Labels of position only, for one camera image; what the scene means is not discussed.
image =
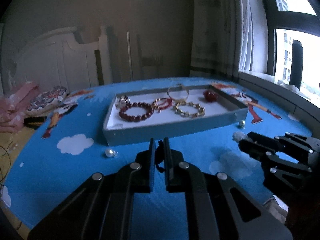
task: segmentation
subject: gold bracelet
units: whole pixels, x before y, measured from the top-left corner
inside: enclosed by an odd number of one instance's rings
[[[189,112],[182,111],[179,108],[179,106],[192,106],[198,110],[198,113],[190,114]],[[176,103],[173,109],[176,111],[177,114],[180,114],[184,117],[198,117],[198,116],[203,116],[205,114],[204,107],[202,107],[200,104],[194,104],[193,102]]]
[[[172,97],[170,96],[170,94],[169,94],[169,91],[170,91],[171,87],[168,88],[167,95],[168,95],[168,97],[169,97],[172,101],[174,101],[174,102],[176,102],[176,103],[186,102],[187,99],[188,99],[188,97],[189,97],[189,90],[188,90],[184,85],[182,85],[182,84],[179,84],[179,87],[182,88],[183,90],[185,90],[185,91],[187,92],[188,95],[187,95],[186,98],[180,98],[180,99],[174,99],[174,98],[172,98]]]

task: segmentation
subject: white bed headboard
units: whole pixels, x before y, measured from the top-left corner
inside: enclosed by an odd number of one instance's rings
[[[105,84],[112,83],[108,39],[104,27],[99,41],[79,44],[76,27],[61,28],[42,34],[16,56],[15,84],[34,81],[41,91],[61,85],[69,92],[98,86],[95,50],[100,50]]]

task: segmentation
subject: building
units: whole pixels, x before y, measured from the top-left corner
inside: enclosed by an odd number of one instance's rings
[[[276,0],[279,11],[289,11],[287,0]],[[277,29],[276,78],[289,84],[292,61],[292,31]]]

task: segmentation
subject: red beaded bracelet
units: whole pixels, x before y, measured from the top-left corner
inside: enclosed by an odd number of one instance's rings
[[[141,116],[127,115],[125,112],[132,107],[142,107],[146,109],[147,112]],[[123,106],[119,112],[119,116],[122,119],[125,119],[129,122],[139,122],[139,121],[146,120],[147,118],[152,116],[152,114],[153,114],[153,107],[150,104],[142,103],[142,102],[127,104],[126,106]]]

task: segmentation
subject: metal screw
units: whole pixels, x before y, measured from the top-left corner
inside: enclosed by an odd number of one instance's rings
[[[182,169],[187,169],[187,168],[189,168],[189,163],[187,163],[187,162],[180,162],[180,163],[179,163],[179,167],[182,168]]]
[[[96,173],[92,174],[92,179],[93,180],[101,180],[102,177],[103,177],[103,174],[100,173],[100,172],[96,172]]]
[[[130,168],[133,170],[138,170],[141,168],[141,165],[140,165],[140,163],[131,163]]]
[[[226,180],[228,178],[228,175],[225,174],[224,172],[219,172],[217,174],[218,179]]]
[[[276,172],[277,172],[277,169],[276,169],[276,168],[271,168],[271,169],[270,169],[270,172],[271,172],[271,173],[276,173]]]

